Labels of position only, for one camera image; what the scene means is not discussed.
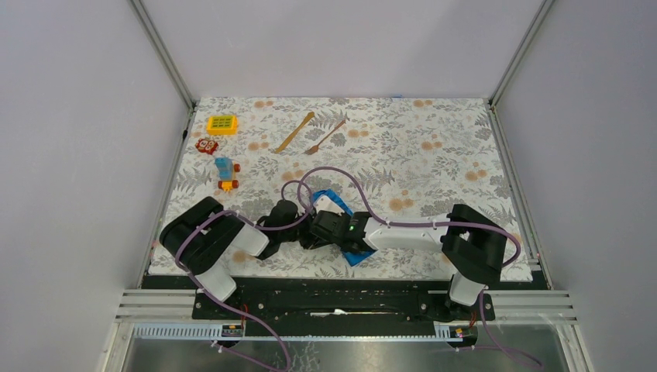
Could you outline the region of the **wooden fork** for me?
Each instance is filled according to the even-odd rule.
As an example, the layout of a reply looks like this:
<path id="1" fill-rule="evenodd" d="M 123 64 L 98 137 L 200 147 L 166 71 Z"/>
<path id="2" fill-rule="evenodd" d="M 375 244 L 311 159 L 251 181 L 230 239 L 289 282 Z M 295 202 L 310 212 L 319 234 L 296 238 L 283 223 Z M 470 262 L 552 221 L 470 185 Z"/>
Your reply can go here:
<path id="1" fill-rule="evenodd" d="M 329 139 L 335 132 L 337 132 L 342 126 L 344 126 L 346 123 L 346 120 L 343 119 L 339 124 L 337 124 L 328 134 L 326 134 L 321 140 L 319 140 L 315 145 L 311 146 L 309 149 L 307 149 L 304 154 L 306 155 L 312 155 L 314 153 L 317 153 L 319 151 L 320 146 L 327 140 Z"/>

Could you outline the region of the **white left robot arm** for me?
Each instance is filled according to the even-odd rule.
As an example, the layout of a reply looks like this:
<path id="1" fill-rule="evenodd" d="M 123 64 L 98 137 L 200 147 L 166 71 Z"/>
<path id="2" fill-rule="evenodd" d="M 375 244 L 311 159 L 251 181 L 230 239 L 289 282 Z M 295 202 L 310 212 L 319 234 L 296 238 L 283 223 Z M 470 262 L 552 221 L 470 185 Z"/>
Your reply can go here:
<path id="1" fill-rule="evenodd" d="M 159 243 L 172 255 L 177 266 L 189 273 L 197 286 L 212 295 L 211 309 L 229 319 L 240 308 L 234 293 L 237 284 L 221 262 L 228 250 L 240 250 L 265 260 L 282 243 L 297 242 L 305 250 L 328 243 L 311 233 L 311 213 L 303 217 L 296 204 L 280 200 L 269 214 L 256 222 L 245 222 L 212 197 L 206 197 L 169 222 L 161 231 Z"/>

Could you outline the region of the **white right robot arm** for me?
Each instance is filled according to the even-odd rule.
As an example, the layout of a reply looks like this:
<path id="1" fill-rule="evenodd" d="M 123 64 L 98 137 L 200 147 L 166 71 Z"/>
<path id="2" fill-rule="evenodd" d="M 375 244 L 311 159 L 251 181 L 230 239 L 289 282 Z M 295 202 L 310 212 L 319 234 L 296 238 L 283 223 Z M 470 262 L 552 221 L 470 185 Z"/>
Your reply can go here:
<path id="1" fill-rule="evenodd" d="M 444 299 L 445 311 L 454 319 L 467 317 L 484 288 L 500 281 L 508 240 L 505 230 L 464 204 L 444 216 L 403 222 L 380 222 L 369 212 L 322 210 L 309 232 L 352 254 L 441 251 L 456 269 Z"/>

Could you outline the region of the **blue cloth napkin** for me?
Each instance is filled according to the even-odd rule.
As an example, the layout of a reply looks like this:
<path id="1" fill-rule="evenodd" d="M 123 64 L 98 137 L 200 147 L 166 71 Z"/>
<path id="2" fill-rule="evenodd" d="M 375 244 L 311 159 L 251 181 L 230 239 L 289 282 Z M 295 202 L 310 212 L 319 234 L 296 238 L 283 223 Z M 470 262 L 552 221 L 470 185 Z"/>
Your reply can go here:
<path id="1" fill-rule="evenodd" d="M 330 190 L 330 189 L 323 190 L 323 191 L 318 191 L 318 192 L 314 193 L 313 194 L 313 206 L 314 206 L 314 202 L 316 201 L 316 199 L 318 197 L 320 197 L 321 195 L 327 195 L 328 197 L 330 197 L 337 205 L 339 205 L 344 210 L 343 213 L 348 214 L 348 215 L 352 215 L 354 213 L 347 206 L 347 204 L 333 190 Z M 342 252 L 342 255 L 344 256 L 344 258 L 346 259 L 347 263 L 349 264 L 349 266 L 355 267 L 356 265 L 363 262 L 366 258 L 369 258 L 370 256 L 372 256 L 375 253 L 375 251 L 373 253 L 370 252 L 370 253 L 365 253 L 365 254 L 352 254 L 352 253 L 346 253 L 346 252 L 342 252 L 342 251 L 341 252 Z"/>

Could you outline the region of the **wooden spoon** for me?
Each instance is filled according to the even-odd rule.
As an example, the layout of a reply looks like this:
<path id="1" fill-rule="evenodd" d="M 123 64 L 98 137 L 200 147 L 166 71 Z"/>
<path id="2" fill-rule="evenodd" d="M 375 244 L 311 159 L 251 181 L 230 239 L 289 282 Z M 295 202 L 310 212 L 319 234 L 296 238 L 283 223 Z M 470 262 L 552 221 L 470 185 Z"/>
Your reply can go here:
<path id="1" fill-rule="evenodd" d="M 287 138 L 282 142 L 281 145 L 279 145 L 278 148 L 275 149 L 275 153 L 281 153 L 284 151 L 289 144 L 292 142 L 292 140 L 295 138 L 295 136 L 315 117 L 314 112 L 309 112 L 301 121 L 301 123 L 287 136 Z"/>

